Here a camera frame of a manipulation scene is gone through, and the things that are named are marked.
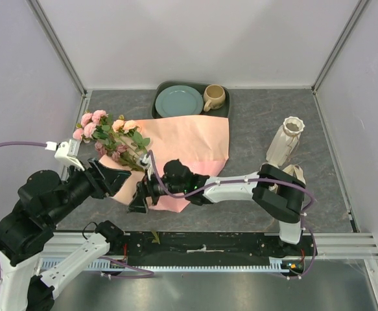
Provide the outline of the pink wrapping paper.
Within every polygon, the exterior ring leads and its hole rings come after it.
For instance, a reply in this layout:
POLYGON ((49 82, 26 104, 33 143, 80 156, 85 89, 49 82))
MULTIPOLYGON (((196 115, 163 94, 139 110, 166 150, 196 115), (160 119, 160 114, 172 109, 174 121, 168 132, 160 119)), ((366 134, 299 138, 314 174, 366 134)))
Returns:
POLYGON ((179 159, 192 172, 217 176, 229 159, 229 119, 207 115, 188 115, 161 119, 123 121, 117 119, 111 132, 122 135, 125 128, 130 131, 124 139, 139 132, 149 138, 148 150, 154 153, 159 174, 163 174, 166 162, 179 159))

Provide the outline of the pink flower bunch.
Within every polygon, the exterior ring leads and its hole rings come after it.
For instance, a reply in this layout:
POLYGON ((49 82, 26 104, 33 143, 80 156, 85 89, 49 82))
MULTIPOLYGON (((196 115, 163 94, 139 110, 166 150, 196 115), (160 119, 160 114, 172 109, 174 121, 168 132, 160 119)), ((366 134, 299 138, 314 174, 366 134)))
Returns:
POLYGON ((137 160, 148 152, 150 139, 141 134, 141 127, 134 120, 126 120, 122 115, 115 119, 102 109, 87 111, 77 123, 73 138, 94 142, 100 156, 108 156, 132 171, 143 171, 137 160))

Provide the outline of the beige ribbon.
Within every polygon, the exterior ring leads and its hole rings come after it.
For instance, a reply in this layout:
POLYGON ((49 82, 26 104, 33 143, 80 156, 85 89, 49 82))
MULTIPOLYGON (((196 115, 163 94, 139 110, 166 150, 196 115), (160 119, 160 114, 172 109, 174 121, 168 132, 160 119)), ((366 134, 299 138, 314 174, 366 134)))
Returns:
POLYGON ((306 187, 307 182, 304 177, 303 169, 299 165, 287 165, 285 167, 274 165, 271 169, 270 179, 284 181, 302 188, 306 187))

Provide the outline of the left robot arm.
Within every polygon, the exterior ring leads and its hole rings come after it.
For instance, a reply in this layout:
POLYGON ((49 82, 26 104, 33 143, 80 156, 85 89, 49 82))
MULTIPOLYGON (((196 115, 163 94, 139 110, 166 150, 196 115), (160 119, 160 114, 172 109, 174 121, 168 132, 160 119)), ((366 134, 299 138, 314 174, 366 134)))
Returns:
POLYGON ((67 181, 52 170, 31 175, 18 190, 12 212, 0 221, 0 310, 50 310, 63 289, 94 260, 123 249, 123 231, 105 221, 61 263, 34 274, 57 224, 89 197, 114 196, 131 175, 96 159, 84 170, 69 170, 67 181))

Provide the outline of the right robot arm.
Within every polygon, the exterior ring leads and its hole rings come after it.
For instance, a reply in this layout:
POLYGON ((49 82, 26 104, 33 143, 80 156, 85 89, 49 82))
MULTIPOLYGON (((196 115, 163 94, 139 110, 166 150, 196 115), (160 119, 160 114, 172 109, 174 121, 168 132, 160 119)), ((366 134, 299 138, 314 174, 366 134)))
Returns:
POLYGON ((165 164, 162 176, 149 160, 143 161, 143 168, 145 174, 137 183, 129 212, 147 213, 148 206, 157 205, 162 196, 185 199, 194 205, 254 202, 279 222, 278 247, 282 253, 293 255, 301 248, 306 192, 298 178, 269 164, 258 172, 225 178, 194 173, 178 159, 165 164))

